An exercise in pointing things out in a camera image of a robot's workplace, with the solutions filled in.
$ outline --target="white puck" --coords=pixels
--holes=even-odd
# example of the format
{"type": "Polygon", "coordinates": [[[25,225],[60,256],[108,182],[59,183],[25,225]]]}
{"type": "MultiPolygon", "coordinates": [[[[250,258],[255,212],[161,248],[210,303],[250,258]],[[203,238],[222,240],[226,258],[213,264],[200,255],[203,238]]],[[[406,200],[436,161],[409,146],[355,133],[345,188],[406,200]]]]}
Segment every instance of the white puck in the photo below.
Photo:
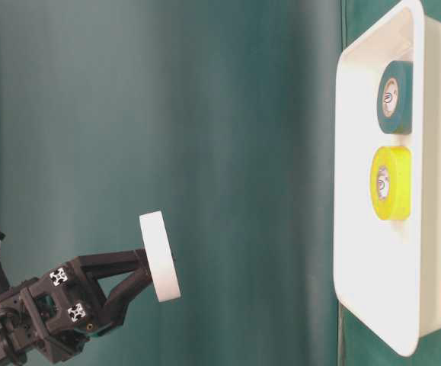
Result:
{"type": "Polygon", "coordinates": [[[139,221],[158,300],[163,302],[180,297],[180,286],[177,282],[168,234],[161,211],[141,215],[139,221]]]}

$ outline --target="black robotic arm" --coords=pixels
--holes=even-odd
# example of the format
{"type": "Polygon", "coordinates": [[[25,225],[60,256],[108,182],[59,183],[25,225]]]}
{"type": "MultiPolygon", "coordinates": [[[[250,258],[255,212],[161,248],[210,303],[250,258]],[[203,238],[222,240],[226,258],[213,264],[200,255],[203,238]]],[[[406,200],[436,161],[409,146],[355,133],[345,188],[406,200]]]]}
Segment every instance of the black robotic arm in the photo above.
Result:
{"type": "Polygon", "coordinates": [[[91,336],[121,326],[129,303],[151,283],[144,249],[80,256],[17,287],[0,264],[0,366],[25,364],[34,348],[52,363],[72,358],[91,336]],[[125,273],[107,297],[98,281],[125,273]]]}

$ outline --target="white tray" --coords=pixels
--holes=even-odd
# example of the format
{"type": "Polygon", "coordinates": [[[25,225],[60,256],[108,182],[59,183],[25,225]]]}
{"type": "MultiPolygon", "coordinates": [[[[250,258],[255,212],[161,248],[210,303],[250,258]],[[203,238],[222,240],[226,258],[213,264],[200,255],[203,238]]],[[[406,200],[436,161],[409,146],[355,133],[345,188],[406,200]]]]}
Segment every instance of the white tray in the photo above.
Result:
{"type": "Polygon", "coordinates": [[[339,301],[400,355],[441,328],[441,23],[403,0],[342,52],[337,66],[334,283],[339,301]],[[412,132],[386,135],[376,98],[384,68],[412,61],[412,132]],[[382,221],[369,172],[380,146],[412,155],[411,215],[382,221]]]}

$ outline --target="teal tape roll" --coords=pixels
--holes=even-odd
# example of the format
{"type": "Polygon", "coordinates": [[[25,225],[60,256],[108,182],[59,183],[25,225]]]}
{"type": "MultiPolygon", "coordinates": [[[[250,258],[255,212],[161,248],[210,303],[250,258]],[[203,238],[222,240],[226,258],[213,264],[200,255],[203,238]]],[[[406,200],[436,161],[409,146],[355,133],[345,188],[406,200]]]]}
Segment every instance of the teal tape roll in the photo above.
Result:
{"type": "Polygon", "coordinates": [[[391,61],[382,74],[378,91],[378,121],[382,132],[411,132],[413,64],[391,61]]]}

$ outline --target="tape roll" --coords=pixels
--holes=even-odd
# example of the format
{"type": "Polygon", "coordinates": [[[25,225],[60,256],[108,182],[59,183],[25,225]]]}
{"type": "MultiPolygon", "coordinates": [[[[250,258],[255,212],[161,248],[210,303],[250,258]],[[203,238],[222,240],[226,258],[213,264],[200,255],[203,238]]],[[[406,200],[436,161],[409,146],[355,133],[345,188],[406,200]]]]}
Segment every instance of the tape roll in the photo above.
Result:
{"type": "Polygon", "coordinates": [[[372,160],[372,206],[381,220],[406,220],[411,205],[411,153],[406,147],[381,147],[372,160]]]}
{"type": "Polygon", "coordinates": [[[168,234],[161,211],[139,217],[142,240],[158,300],[168,301],[181,296],[169,247],[168,234]]]}
{"type": "Polygon", "coordinates": [[[391,61],[382,74],[378,90],[378,121],[382,132],[411,132],[413,64],[391,61]]]}

